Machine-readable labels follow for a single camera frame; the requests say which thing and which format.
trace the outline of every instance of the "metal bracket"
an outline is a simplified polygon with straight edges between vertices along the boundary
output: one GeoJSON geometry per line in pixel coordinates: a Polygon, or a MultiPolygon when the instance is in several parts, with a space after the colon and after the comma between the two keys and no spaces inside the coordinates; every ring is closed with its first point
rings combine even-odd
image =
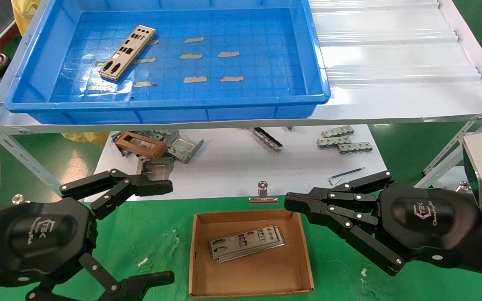
{"type": "MultiPolygon", "coordinates": [[[[463,128],[449,141],[449,143],[442,149],[440,153],[431,161],[429,166],[425,168],[424,173],[425,176],[416,184],[414,187],[416,188],[428,188],[434,184],[434,182],[438,181],[440,177],[442,177],[445,173],[447,173],[451,168],[459,164],[463,159],[463,152],[462,147],[457,147],[451,153],[449,153],[440,163],[436,164],[436,161],[443,158],[447,152],[457,143],[461,142],[462,138],[464,137],[465,133],[472,125],[474,125],[475,121],[470,121],[465,124],[463,128]]],[[[478,128],[474,134],[482,133],[482,126],[478,128]]]]}
{"type": "Polygon", "coordinates": [[[31,171],[40,181],[48,185],[59,196],[61,192],[59,187],[61,184],[51,173],[42,166],[29,152],[27,152],[12,136],[7,135],[0,126],[0,144],[8,150],[21,164],[31,171]]]}

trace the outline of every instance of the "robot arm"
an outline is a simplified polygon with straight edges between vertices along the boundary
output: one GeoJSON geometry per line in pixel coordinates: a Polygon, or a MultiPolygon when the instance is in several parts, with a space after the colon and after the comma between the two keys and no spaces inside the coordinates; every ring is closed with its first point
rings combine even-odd
{"type": "Polygon", "coordinates": [[[174,282],[173,272],[116,281],[93,257],[97,221],[106,218],[133,194],[172,192],[172,183],[150,181],[112,169],[60,187],[62,200],[19,204],[0,210],[0,286],[40,282],[26,296],[31,301],[69,301],[51,293],[54,286],[85,268],[104,288],[100,301],[141,301],[153,286],[174,282]],[[107,191],[88,209],[78,200],[107,191]]]}
{"type": "Polygon", "coordinates": [[[412,260],[482,273],[482,214],[469,193],[395,184],[384,171],[288,193],[285,208],[328,227],[392,276],[412,260]],[[378,198],[366,194],[378,190],[378,198]]]}

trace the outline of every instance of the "silver screw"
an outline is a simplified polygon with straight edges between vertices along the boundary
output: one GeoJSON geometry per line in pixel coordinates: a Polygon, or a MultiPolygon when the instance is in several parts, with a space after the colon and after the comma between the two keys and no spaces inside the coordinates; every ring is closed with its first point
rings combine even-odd
{"type": "Polygon", "coordinates": [[[29,201],[26,201],[23,198],[23,195],[16,194],[15,196],[12,197],[12,204],[23,204],[23,203],[29,203],[29,201]]]}

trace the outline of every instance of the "metal shelf frame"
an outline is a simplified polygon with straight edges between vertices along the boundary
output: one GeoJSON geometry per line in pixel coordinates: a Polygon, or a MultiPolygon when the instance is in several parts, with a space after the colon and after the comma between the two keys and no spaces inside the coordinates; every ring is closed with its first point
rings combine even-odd
{"type": "MultiPolygon", "coordinates": [[[[469,128],[482,120],[482,48],[451,0],[310,0],[332,97],[309,118],[40,124],[28,114],[7,111],[3,103],[21,60],[27,59],[26,47],[34,43],[31,36],[47,2],[38,6],[0,84],[0,144],[56,192],[59,182],[12,135],[445,121],[468,121],[469,128]]],[[[460,135],[425,169],[426,177],[418,186],[429,186],[447,166],[461,160],[455,151],[446,156],[460,135]]]]}

